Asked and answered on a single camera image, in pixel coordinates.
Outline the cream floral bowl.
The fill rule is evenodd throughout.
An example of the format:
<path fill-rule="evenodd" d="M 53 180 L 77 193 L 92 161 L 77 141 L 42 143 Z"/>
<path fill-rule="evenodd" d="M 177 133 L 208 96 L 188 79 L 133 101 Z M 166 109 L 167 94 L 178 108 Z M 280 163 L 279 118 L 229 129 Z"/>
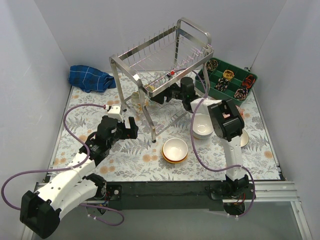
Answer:
<path fill-rule="evenodd" d="M 131 98 L 130 99 L 131 99 L 131 104 L 132 104 L 134 110 L 137 113 L 141 114 L 143 112 L 143 107 L 142 107 L 141 102 L 140 102 L 140 94 L 139 94 L 139 92 L 137 92 L 137 91 L 133 92 L 131 94 Z"/>

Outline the white grey-rimmed bowl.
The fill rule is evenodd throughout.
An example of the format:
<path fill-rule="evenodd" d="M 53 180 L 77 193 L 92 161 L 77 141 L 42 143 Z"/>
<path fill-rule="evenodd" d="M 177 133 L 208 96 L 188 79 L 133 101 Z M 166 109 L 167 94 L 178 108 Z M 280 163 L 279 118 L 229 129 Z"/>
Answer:
<path fill-rule="evenodd" d="M 193 121 L 192 134 L 212 135 L 214 132 L 212 121 L 209 115 L 196 114 Z"/>

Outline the orange and white bowl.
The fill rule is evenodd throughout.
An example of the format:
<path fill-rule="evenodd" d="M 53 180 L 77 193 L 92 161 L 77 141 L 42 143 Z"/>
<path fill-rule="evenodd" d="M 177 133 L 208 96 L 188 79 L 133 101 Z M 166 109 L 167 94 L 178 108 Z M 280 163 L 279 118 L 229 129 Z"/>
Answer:
<path fill-rule="evenodd" d="M 167 140 L 163 144 L 162 149 L 166 157 L 170 160 L 181 160 L 189 152 L 187 143 L 180 138 L 171 138 Z"/>

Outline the plain white ribbed bowl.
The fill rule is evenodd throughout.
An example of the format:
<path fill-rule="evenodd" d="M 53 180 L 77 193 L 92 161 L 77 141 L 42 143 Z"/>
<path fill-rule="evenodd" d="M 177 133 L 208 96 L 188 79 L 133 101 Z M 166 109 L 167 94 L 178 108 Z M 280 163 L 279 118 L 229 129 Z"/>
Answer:
<path fill-rule="evenodd" d="M 211 137 L 211 135 L 199 135 L 199 134 L 196 134 L 196 133 L 193 133 L 192 134 L 193 137 L 195 137 L 196 139 L 199 139 L 199 140 L 204 140 L 204 139 L 208 139 L 209 137 Z"/>

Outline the red patterned bowl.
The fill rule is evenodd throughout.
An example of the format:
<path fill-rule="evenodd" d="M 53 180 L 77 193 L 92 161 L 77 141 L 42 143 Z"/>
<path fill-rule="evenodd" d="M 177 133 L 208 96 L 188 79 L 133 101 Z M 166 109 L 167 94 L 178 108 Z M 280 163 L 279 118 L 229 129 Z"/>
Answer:
<path fill-rule="evenodd" d="M 237 109 L 238 109 L 238 111 L 239 111 L 239 113 L 240 113 L 241 117 L 242 117 L 243 119 L 245 119 L 244 109 L 243 109 L 243 108 L 241 108 L 241 107 L 239 107 L 239 106 L 236 106 L 236 107 L 237 107 Z"/>

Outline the dark teal bowl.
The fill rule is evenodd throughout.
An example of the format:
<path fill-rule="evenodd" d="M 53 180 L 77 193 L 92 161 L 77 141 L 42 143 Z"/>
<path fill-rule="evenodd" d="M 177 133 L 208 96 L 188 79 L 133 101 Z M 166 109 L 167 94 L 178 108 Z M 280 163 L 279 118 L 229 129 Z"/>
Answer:
<path fill-rule="evenodd" d="M 240 147 L 244 148 L 249 143 L 249 135 L 248 133 L 243 129 L 242 135 L 241 135 L 241 141 L 240 141 Z"/>

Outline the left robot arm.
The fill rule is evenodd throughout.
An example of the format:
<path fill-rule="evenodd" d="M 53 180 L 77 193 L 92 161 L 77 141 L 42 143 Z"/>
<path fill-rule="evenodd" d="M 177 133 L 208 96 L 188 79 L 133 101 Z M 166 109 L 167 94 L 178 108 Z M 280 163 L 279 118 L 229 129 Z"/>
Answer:
<path fill-rule="evenodd" d="M 136 139 L 138 126 L 134 117 L 124 122 L 107 115 L 86 139 L 67 170 L 57 174 L 37 191 L 27 191 L 21 199 L 20 221 L 42 239 L 58 228 L 62 218 L 83 201 L 101 200 L 107 193 L 106 180 L 92 171 L 109 155 L 119 140 Z"/>

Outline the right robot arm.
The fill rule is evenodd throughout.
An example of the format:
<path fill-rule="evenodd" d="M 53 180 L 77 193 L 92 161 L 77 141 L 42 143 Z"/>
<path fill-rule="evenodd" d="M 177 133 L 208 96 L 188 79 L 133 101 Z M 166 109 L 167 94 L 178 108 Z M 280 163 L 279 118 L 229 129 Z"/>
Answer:
<path fill-rule="evenodd" d="M 190 77 L 183 77 L 180 85 L 174 83 L 161 93 L 150 98 L 152 101 L 163 104 L 171 99 L 180 100 L 186 111 L 192 113 L 191 126 L 194 126 L 195 117 L 203 114 L 209 117 L 215 135 L 219 137 L 223 146 L 226 167 L 213 169 L 206 166 L 200 159 L 194 140 L 191 140 L 194 155 L 200 165 L 206 170 L 218 173 L 225 171 L 225 181 L 222 183 L 222 194 L 237 199 L 249 188 L 252 174 L 243 166 L 241 138 L 245 127 L 244 120 L 236 105 L 231 99 L 211 100 L 199 96 Z"/>

